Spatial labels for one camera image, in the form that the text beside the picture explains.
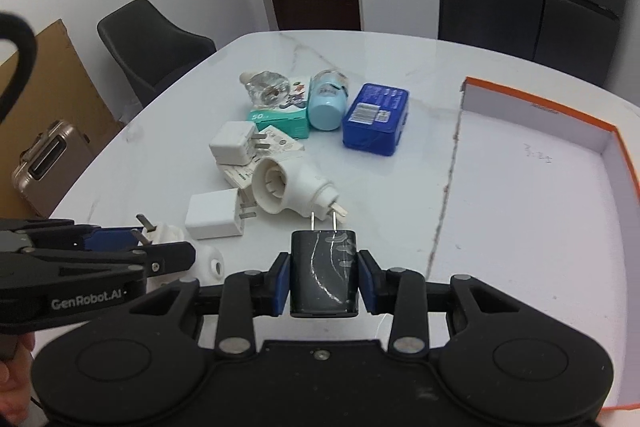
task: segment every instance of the light blue bottle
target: light blue bottle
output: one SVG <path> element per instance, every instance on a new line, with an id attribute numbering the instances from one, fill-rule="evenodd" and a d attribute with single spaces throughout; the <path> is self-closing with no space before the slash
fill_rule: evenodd
<path id="1" fill-rule="evenodd" d="M 338 129 L 347 112 L 348 80 L 339 71 L 326 70 L 311 80 L 306 116 L 320 131 Z"/>

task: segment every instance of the white usb charger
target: white usb charger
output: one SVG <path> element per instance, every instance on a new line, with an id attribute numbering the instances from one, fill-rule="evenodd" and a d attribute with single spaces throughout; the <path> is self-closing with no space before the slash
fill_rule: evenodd
<path id="1" fill-rule="evenodd" d="M 216 163 L 223 165 L 247 165 L 255 156 L 256 149 L 268 149 L 267 138 L 258 133 L 255 123 L 248 121 L 226 122 L 214 136 L 209 149 Z"/>
<path id="2" fill-rule="evenodd" d="M 249 206 L 255 205 L 242 203 L 237 188 L 194 194 L 184 225 L 194 239 L 242 235 L 244 220 L 256 215 L 244 211 Z"/>

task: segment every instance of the white cardboard box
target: white cardboard box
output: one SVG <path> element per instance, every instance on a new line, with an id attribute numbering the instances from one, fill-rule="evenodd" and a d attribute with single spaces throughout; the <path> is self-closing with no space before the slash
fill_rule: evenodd
<path id="1" fill-rule="evenodd" d="M 511 87 L 463 89 L 430 280 L 472 273 L 595 338 L 614 364 L 605 406 L 638 403 L 640 185 L 622 136 Z"/>

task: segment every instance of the black chair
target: black chair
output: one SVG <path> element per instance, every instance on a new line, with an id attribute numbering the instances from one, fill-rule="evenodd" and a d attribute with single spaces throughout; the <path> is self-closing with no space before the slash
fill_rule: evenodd
<path id="1" fill-rule="evenodd" d="M 143 106 L 216 52 L 214 42 L 178 28 L 148 0 L 135 0 L 98 22 L 98 35 Z"/>

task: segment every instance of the white power adapter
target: white power adapter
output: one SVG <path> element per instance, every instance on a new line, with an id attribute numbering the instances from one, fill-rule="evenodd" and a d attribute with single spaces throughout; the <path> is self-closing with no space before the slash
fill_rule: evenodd
<path id="1" fill-rule="evenodd" d="M 324 219 L 335 212 L 343 221 L 347 211 L 338 203 L 334 183 L 322 176 L 304 152 L 280 153 L 260 160 L 252 178 L 255 202 L 262 210 L 277 214 L 283 208 L 301 216 Z"/>
<path id="2" fill-rule="evenodd" d="M 194 194 L 184 225 L 194 239 L 242 235 L 244 220 L 256 215 L 244 212 L 248 206 L 255 205 L 242 203 L 237 188 Z"/>
<path id="3" fill-rule="evenodd" d="M 258 140 L 267 138 L 258 133 L 254 122 L 226 122 L 214 136 L 209 149 L 216 158 L 216 163 L 224 165 L 247 165 L 255 156 L 256 149 L 268 149 L 268 143 Z"/>

